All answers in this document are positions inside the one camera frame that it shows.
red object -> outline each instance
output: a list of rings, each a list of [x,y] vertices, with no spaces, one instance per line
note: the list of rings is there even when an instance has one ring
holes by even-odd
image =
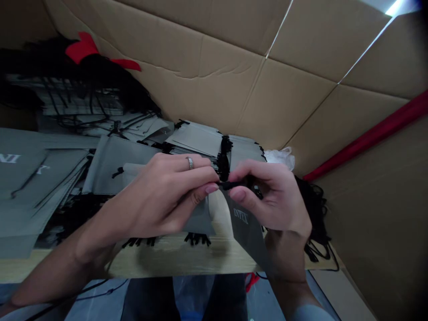
[[[251,290],[251,287],[252,287],[254,284],[256,284],[258,280],[260,280],[260,277],[259,277],[258,275],[256,275],[256,274],[254,274],[253,272],[251,272],[251,273],[247,273],[247,274],[245,275],[245,279],[247,279],[247,277],[248,277],[249,275],[251,275],[250,282],[249,282],[249,283],[246,285],[246,287],[245,287],[245,292],[247,292],[247,293]]]
[[[79,32],[79,36],[81,40],[73,43],[66,49],[66,55],[69,56],[76,64],[80,64],[82,59],[89,55],[100,54],[92,36],[89,33]],[[111,61],[117,63],[123,68],[141,71],[140,65],[133,60],[111,59]]]
[[[385,118],[379,124],[358,137],[348,146],[343,148],[328,161],[323,163],[313,172],[303,176],[305,181],[313,181],[337,168],[343,163],[353,159],[363,151],[380,143],[403,127],[428,114],[428,91],[414,98],[392,115]]]

jeans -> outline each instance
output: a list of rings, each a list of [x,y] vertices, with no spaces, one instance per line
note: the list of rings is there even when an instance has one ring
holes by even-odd
[[[179,321],[172,277],[132,279],[122,321]],[[244,274],[216,275],[202,321],[247,321]]]

red ribbon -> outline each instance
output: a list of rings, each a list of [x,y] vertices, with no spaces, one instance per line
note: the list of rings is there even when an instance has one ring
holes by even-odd
[[[100,54],[97,46],[95,45],[92,36],[86,32],[79,32],[80,41],[75,42],[68,46],[66,49],[66,55],[69,56],[76,64],[80,64],[83,58],[92,55]],[[141,67],[138,63],[129,59],[110,59],[112,62],[117,63],[119,66],[141,71]]]

red tube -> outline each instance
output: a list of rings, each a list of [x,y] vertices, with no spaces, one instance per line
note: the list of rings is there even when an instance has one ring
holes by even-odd
[[[329,171],[368,150],[403,127],[428,114],[428,90],[414,98],[395,113],[365,132],[343,148],[316,170],[303,176],[305,181],[314,181]]]

forearm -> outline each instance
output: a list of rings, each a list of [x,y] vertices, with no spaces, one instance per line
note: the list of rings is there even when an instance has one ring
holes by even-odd
[[[316,305],[321,308],[306,281],[290,283],[281,279],[268,278],[286,320],[291,320],[294,312],[302,305]]]
[[[77,255],[77,245],[89,222],[45,257],[21,283],[11,300],[0,309],[0,317],[21,307],[51,302],[81,290],[91,279],[93,271],[102,267],[112,247],[100,249],[92,260]]]
[[[301,305],[321,307],[306,282],[306,239],[296,232],[270,230],[265,240],[277,268],[277,274],[268,279],[285,319],[291,319]]]

